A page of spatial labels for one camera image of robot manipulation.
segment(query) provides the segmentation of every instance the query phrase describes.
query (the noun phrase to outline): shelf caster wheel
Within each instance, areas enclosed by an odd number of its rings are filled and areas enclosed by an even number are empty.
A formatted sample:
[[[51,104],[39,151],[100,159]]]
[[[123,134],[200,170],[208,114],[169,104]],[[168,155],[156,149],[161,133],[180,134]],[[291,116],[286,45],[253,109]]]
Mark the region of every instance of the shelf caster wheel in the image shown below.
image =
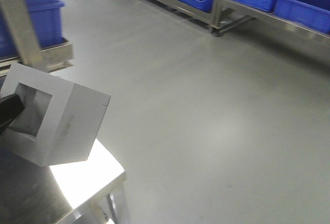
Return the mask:
[[[220,31],[219,31],[219,29],[216,29],[216,28],[214,28],[214,27],[211,28],[211,34],[212,34],[212,36],[214,36],[214,37],[219,37],[219,36],[221,36],[221,35],[220,35]]]

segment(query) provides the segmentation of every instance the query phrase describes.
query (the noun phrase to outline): stainless steel shelf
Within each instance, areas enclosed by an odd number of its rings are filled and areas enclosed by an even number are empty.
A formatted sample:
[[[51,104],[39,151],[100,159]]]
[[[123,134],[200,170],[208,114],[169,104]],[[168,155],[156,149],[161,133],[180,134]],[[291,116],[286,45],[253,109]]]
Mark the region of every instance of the stainless steel shelf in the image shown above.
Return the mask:
[[[41,50],[47,69],[51,72],[71,66],[68,60],[73,59],[73,46],[65,40],[62,44],[45,47]],[[0,59],[0,76],[8,73],[13,62],[21,62],[20,57],[8,57]]]
[[[185,3],[182,3],[178,0],[156,0],[159,1],[173,9],[179,10],[182,13],[185,13],[193,18],[196,18],[208,25],[212,24],[212,14],[203,12],[199,9],[195,9]]]
[[[330,35],[315,31],[311,28],[305,27],[301,24],[294,23],[282,18],[279,18],[272,13],[267,13],[247,5],[235,2],[233,0],[221,0],[221,5],[223,9],[229,8],[243,15],[248,15],[257,18],[260,21],[269,23],[272,26],[294,32],[297,35],[303,36],[305,38],[311,39],[315,42],[321,43],[326,46],[330,46]]]

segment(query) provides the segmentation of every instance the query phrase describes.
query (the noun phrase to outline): metal frame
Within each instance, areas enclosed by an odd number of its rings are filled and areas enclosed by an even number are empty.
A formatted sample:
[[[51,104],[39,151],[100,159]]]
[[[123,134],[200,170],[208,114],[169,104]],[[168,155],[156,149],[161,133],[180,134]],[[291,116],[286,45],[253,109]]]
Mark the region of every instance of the metal frame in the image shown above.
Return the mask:
[[[303,26],[301,24],[279,18],[272,13],[264,12],[264,11],[249,7],[247,5],[238,3],[233,0],[220,0],[218,11],[219,11],[220,17],[222,16],[223,13],[232,13],[234,11],[237,11],[240,14],[245,15],[243,18],[241,18],[239,20],[236,20],[229,24],[223,25],[219,29],[219,34],[223,34],[227,31],[230,31],[234,27],[239,26],[247,21],[250,21],[251,19],[258,19],[260,21],[268,23],[277,28],[284,29],[284,30],[287,30],[290,32],[294,32],[297,35],[311,39],[322,45],[330,46],[330,35],[313,30],[313,29]]]
[[[200,20],[208,25],[212,29],[219,29],[220,28],[220,12],[218,8],[220,7],[220,0],[213,0],[213,7],[211,13],[207,13],[201,11],[199,9],[193,8],[185,3],[182,3],[178,0],[156,0],[160,3],[163,3],[173,9],[181,11],[197,20]]]
[[[25,0],[0,0],[0,7],[20,55],[0,59],[0,76],[8,73],[12,62],[22,62],[44,72],[70,65],[66,62],[73,58],[72,44],[69,41],[40,48]]]

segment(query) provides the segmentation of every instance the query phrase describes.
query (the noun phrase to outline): table leg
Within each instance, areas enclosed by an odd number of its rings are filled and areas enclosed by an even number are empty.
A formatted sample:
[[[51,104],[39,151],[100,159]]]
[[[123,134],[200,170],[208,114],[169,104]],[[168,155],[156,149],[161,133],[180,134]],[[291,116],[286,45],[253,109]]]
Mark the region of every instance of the table leg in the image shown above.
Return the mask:
[[[115,224],[129,224],[129,213],[124,186],[117,187],[107,196],[111,219]]]

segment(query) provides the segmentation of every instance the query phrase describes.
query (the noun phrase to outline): gray epoxy floor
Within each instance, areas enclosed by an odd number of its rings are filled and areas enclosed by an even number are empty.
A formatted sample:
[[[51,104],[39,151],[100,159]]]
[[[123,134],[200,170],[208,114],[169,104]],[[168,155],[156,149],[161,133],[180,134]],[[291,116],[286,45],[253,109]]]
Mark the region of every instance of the gray epoxy floor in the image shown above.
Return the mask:
[[[127,170],[132,224],[330,222],[322,64],[150,0],[64,1],[75,66],[55,75],[112,95],[98,138]]]

